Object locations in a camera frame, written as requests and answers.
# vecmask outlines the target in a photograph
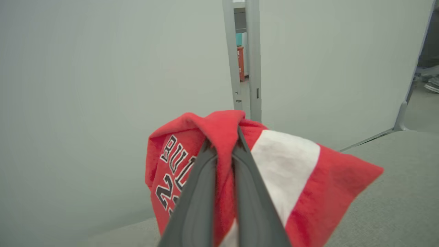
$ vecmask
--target red and white garment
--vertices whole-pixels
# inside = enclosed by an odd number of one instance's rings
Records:
[[[218,153],[215,246],[237,246],[231,153],[238,125],[295,247],[323,246],[355,197],[383,172],[352,155],[268,130],[245,119],[242,111],[218,111],[204,118],[185,113],[148,140],[145,183],[160,234],[207,137]]]

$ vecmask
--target partition board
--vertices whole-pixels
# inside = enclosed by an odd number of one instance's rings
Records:
[[[222,2],[0,6],[0,245],[69,246],[153,217],[148,136],[233,109]]]
[[[334,149],[392,129],[432,4],[259,0],[262,122]]]

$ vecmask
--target teal object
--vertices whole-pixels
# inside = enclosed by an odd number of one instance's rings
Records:
[[[242,46],[242,33],[236,34],[236,46]]]

